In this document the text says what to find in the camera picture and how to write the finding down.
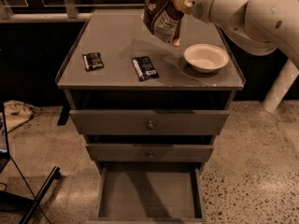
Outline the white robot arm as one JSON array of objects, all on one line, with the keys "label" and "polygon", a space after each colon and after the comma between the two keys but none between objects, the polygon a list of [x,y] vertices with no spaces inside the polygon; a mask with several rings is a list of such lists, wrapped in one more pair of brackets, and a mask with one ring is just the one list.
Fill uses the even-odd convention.
[{"label": "white robot arm", "polygon": [[246,52],[264,56],[281,50],[288,60],[263,100],[277,109],[299,76],[299,0],[171,0],[196,19],[213,23]]}]

